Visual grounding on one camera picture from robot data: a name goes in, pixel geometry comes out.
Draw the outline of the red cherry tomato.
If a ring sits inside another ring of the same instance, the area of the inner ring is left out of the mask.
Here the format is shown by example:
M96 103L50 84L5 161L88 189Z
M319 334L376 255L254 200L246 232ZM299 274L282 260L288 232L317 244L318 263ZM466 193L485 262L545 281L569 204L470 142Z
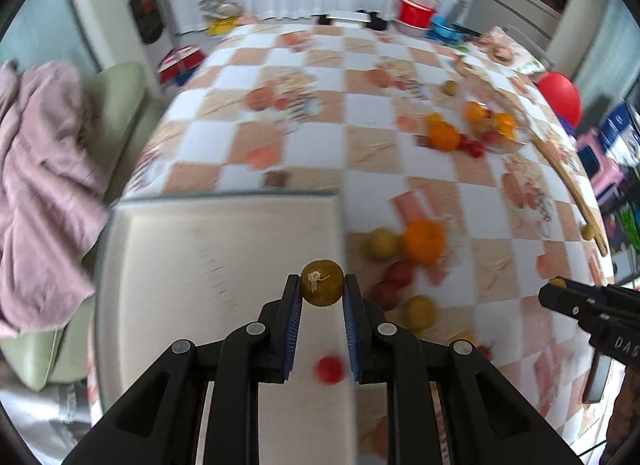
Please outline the red cherry tomato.
M461 152L468 153L470 149L470 142L468 140L461 140L458 145L458 150Z
M345 376L344 364L337 355L326 355L316 362L314 376L323 385L336 385Z
M484 155L484 146L480 141L473 140L469 142L466 151L473 158L481 158Z

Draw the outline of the olive yellow plum fruit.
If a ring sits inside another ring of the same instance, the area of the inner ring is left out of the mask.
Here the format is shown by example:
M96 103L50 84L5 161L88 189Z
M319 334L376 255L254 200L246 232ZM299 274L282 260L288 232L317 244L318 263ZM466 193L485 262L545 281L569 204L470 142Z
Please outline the olive yellow plum fruit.
M329 307L343 296L344 273L333 260L311 261L300 272L300 293L307 303Z

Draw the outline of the red tomato lower near orange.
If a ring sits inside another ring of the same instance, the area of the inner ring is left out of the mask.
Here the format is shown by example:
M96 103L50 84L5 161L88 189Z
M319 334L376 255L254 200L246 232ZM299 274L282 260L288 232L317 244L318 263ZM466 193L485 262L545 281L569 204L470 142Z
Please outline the red tomato lower near orange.
M387 281L381 281L370 288L369 299L383 311L394 310L400 301L400 290Z

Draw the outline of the yellow plum right of tomatoes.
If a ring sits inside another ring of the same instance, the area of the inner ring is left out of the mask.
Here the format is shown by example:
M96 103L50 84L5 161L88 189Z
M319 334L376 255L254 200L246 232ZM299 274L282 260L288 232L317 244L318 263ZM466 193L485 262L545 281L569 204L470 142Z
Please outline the yellow plum right of tomatoes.
M437 308L433 300L426 296L413 296L404 306L404 321L408 329L423 331L430 329L436 319Z

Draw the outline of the small plum by stick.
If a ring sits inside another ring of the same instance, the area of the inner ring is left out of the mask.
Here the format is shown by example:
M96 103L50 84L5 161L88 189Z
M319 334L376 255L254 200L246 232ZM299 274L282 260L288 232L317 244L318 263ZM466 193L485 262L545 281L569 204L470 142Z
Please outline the small plum by stick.
M582 226L582 229L580 230L580 233L582 233L582 238L585 241L592 241L597 237L598 230L592 224L584 224Z

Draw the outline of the long wooden stick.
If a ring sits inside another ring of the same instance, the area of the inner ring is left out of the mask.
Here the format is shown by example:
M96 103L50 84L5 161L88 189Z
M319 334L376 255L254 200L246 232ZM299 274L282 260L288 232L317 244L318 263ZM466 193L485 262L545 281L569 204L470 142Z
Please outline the long wooden stick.
M559 159L556 159L553 156L551 148L549 145L541 139L540 136L537 136L536 133L532 134L532 143L533 146L536 147L537 151L544 156L544 159L549 163L549 165L553 168L556 175L561 179L564 185L567 188L568 193L574 199L574 202L584 218L586 225L589 225L593 231L593 242L596 243L598 251L602 257L608 255L608 242L600 228L599 223L597 222L596 215L593 214L591 208L587 205L584 196L582 196L582 191L580 191L579 185L576 181L570 177L570 174L564 169Z

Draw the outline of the white rectangular tray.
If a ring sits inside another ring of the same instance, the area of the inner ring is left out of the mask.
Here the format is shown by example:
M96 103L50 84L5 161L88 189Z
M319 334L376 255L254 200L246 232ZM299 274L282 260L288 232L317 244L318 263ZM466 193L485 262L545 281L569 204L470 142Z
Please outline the white rectangular tray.
M94 361L111 407L178 339L204 345L257 320L311 261L345 259L333 193L183 195L117 203L96 269ZM264 464L352 464L355 385L319 381L328 355L348 355L341 305L303 305L292 372L259 389Z

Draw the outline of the yellow green plum beside orange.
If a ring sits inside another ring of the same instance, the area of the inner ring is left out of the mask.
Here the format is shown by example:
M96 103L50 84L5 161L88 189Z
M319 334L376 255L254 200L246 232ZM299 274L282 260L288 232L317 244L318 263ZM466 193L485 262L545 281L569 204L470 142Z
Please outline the yellow green plum beside orange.
M363 240L363 251L370 260L386 261L396 258L400 249L398 235L389 229L376 228Z

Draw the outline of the large orange near tray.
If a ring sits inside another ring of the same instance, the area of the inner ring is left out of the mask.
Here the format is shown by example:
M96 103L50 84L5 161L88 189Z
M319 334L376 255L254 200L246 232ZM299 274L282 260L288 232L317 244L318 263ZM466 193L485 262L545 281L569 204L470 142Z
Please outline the large orange near tray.
M442 257L447 246L442 226L432 220L410 222L402 236L406 256L420 266L429 266Z

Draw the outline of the pink plastic stool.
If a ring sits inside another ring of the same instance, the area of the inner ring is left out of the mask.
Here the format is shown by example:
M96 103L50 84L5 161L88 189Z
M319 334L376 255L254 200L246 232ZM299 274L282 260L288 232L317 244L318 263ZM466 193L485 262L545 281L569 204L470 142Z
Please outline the pink plastic stool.
M597 130L589 129L578 136L576 148L598 204L602 205L615 194L625 179L625 173L605 154Z

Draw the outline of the checkered fruit print tablecloth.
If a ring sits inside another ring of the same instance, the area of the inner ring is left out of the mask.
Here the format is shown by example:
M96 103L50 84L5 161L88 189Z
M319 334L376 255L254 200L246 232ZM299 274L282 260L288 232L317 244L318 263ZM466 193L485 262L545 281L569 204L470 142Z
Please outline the checkered fruit print tablecloth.
M460 82L486 75L528 117L530 141L513 154L473 158L430 147L445 121L474 139L458 109ZM577 322L541 306L553 277L605 284L610 257L585 241L586 224L532 134L579 185L603 229L596 196L536 84L495 51L459 52L366 28L253 24L235 29L180 90L136 158L119 202L183 195L333 193L341 201L345 259L362 295L409 259L402 236L419 219L439 223L447 246L416 267L384 311L395 331L456 344L491 363L559 440L561 462L594 464L606 407L585 404L593 351ZM364 237L395 232L396 258L370 260ZM433 326L408 329L404 306L430 297Z

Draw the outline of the red balloon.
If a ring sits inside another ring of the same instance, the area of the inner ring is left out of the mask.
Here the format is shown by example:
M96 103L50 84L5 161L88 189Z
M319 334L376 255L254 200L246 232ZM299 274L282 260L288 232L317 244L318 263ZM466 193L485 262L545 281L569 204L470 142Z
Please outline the red balloon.
M555 115L576 129L582 119L582 98L574 84L561 73L548 72L536 86Z

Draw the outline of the far orange near bowl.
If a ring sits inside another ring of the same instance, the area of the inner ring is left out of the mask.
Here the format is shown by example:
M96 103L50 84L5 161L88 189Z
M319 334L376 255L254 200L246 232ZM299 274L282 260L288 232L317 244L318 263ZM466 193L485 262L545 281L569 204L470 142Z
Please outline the far orange near bowl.
M461 142L460 132L445 121L429 125L426 136L430 147L439 152L457 151Z

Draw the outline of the pink blanket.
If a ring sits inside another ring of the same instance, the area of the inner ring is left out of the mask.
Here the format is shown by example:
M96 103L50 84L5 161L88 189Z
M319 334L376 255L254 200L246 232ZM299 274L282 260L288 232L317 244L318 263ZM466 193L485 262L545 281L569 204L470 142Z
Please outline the pink blanket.
M64 326L94 287L82 260L108 218L77 69L1 66L1 335Z

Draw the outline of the red plastic bucket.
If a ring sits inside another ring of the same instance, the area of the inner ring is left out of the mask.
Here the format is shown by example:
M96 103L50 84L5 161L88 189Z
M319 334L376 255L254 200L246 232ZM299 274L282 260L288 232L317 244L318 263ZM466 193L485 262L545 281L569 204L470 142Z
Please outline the red plastic bucket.
M440 0L398 0L398 20L415 28L428 29Z

